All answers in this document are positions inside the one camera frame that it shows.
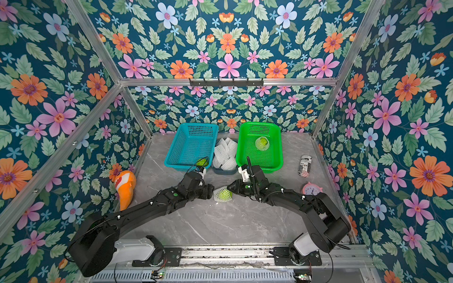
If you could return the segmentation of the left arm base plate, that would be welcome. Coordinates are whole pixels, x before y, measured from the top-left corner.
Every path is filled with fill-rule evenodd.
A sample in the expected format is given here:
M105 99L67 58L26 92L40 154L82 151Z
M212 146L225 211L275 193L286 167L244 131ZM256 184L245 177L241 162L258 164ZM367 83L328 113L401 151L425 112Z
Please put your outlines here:
M158 248L144 261L134 260L133 267L176 267L182 258L182 248Z

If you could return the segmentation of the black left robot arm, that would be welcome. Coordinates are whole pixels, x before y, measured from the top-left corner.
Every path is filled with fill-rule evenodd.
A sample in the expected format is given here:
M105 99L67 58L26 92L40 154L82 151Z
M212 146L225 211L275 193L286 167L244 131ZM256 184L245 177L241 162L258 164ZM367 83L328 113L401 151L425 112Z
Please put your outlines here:
M122 236L143 224L183 208L195 199L211 199L214 186L198 172L189 172L177 186L159 191L153 198L124 211L94 213L80 225L68 253L84 277L107 266L128 261L162 260L159 241L153 237L126 239Z

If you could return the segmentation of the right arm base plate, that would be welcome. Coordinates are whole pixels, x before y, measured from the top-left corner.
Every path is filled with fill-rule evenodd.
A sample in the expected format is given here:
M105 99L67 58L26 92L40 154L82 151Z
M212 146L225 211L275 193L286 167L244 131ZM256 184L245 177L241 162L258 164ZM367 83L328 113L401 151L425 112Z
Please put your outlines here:
M309 255L299 254L295 248L289 246L275 246L269 252L274 258L276 266L321 266L322 259L318 251Z

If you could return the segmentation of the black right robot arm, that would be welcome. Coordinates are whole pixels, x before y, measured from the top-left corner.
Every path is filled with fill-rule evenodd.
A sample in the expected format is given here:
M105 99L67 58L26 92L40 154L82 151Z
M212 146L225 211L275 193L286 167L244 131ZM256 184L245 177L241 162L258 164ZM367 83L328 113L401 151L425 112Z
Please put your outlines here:
M226 187L233 194L262 204L278 206L302 217L306 232L289 244L288 258L297 265L316 251L331 252L350 232L351 225L329 196L323 192L305 195L270 182L258 165L243 165L241 178Z

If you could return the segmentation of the white foam net sleeve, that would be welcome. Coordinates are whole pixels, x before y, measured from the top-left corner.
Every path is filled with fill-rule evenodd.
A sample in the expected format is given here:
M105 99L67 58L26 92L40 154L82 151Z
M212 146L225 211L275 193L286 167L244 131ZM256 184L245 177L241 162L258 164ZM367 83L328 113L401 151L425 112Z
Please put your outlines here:
M214 201L219 203L232 201L232 196L233 193L229 191L226 186L223 186L213 191Z
M267 151L270 147L270 141L268 140L267 137L259 137L255 141L255 147L257 150L260 151Z

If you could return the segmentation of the dark-topped green custard apple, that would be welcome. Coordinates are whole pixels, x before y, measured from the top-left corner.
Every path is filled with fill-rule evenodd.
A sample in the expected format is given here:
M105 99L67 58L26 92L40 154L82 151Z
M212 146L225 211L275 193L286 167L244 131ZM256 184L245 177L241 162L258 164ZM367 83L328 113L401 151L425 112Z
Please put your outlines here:
M219 199L223 202L229 202L230 200L232 200L232 192L227 189L223 189L219 193Z

